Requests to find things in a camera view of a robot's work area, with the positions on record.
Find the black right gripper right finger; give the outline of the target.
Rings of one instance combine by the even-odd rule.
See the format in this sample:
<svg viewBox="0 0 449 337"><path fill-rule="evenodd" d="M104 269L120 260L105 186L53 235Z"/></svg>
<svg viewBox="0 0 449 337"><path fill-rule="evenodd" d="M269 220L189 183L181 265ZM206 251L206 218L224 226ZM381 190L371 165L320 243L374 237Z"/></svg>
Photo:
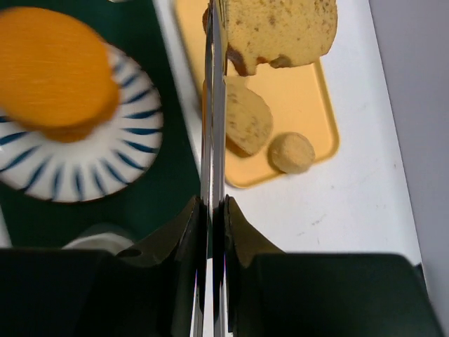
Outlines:
<svg viewBox="0 0 449 337"><path fill-rule="evenodd" d="M234 336L442 336L418 270L394 253L286 253L224 202Z"/></svg>

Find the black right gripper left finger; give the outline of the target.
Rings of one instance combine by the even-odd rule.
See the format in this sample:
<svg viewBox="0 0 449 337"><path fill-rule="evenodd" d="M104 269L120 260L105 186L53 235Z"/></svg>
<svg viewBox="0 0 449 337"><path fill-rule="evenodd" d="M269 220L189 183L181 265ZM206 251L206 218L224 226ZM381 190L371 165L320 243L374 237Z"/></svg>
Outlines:
<svg viewBox="0 0 449 337"><path fill-rule="evenodd" d="M194 197L161 228L113 255L2 249L2 336L188 336L203 253Z"/></svg>

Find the seeded bread slice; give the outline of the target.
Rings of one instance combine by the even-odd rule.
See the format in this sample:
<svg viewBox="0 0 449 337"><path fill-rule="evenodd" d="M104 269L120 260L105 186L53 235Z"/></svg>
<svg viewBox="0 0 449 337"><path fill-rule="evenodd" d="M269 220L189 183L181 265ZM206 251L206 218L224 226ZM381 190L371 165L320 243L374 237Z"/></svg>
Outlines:
<svg viewBox="0 0 449 337"><path fill-rule="evenodd" d="M273 116L264 99L240 77L227 77L226 135L243 156L257 154L269 140Z"/></svg>
<svg viewBox="0 0 449 337"><path fill-rule="evenodd" d="M291 68L326 55L337 33L333 0L225 1L227 59L237 74L253 76L259 64Z"/></svg>

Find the metal tongs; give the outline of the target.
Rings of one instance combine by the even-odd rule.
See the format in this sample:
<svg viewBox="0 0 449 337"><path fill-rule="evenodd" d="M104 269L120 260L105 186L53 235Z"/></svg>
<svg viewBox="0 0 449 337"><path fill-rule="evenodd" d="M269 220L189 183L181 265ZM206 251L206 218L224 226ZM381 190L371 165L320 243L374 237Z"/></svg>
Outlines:
<svg viewBox="0 0 449 337"><path fill-rule="evenodd" d="M212 262L213 335L227 335L225 308L225 117L227 103L227 2L210 1L206 15L205 76L202 93L201 202L206 259Z"/></svg>

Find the round orange bread loaf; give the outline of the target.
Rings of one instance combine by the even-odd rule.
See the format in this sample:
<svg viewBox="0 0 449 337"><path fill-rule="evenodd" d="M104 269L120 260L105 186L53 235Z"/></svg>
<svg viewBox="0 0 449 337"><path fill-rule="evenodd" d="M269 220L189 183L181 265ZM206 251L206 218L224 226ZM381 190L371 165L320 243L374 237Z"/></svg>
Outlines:
<svg viewBox="0 0 449 337"><path fill-rule="evenodd" d="M106 41L72 16L16 6L1 11L1 108L28 131L70 143L119 105Z"/></svg>

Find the small round bun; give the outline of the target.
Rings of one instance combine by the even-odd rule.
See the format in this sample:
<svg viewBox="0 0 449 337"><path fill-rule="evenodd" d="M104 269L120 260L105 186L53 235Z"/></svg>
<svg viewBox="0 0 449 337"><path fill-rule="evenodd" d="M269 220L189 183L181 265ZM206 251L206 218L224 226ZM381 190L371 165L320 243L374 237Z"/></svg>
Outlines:
<svg viewBox="0 0 449 337"><path fill-rule="evenodd" d="M282 133L269 146L271 165L284 173L304 173L309 170L315 158L314 147L300 133Z"/></svg>

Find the dark green placemat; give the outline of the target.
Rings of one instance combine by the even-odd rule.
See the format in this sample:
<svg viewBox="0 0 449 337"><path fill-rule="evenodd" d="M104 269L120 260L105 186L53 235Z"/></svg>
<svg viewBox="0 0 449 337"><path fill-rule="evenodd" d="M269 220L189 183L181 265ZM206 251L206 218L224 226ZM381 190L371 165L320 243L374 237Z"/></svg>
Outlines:
<svg viewBox="0 0 449 337"><path fill-rule="evenodd" d="M1 187L2 246L64 246L98 223L142 239L174 218L199 193L199 174L153 1L37 1L73 15L138 62L155 83L163 108L163 141L152 167L112 196L85 204L54 204Z"/></svg>

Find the white blue striped plate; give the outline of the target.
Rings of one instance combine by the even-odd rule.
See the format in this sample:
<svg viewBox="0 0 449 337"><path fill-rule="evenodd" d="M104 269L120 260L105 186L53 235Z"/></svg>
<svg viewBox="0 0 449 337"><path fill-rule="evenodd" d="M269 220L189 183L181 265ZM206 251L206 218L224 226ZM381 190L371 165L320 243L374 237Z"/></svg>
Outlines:
<svg viewBox="0 0 449 337"><path fill-rule="evenodd" d="M2 112L1 182L40 200L86 202L122 190L152 166L163 140L159 92L131 57L112 45L108 52L119 86L113 117L79 142L59 143Z"/></svg>

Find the yellow plastic tray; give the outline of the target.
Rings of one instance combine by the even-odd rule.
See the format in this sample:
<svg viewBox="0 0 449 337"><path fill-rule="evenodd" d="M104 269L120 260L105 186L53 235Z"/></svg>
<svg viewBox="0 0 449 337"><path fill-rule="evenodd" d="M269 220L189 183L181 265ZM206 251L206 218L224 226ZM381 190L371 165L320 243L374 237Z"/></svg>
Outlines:
<svg viewBox="0 0 449 337"><path fill-rule="evenodd" d="M207 1L175 1L174 11L189 67L198 93L204 80L206 35L202 17ZM337 152L340 137L320 62L311 65L273 69L260 65L257 74L246 79L246 86L261 96L274 118L272 135L301 133L313 145L319 163ZM249 188L282 175L269 163L268 148L251 157L240 157L226 150L225 178L228 184Z"/></svg>

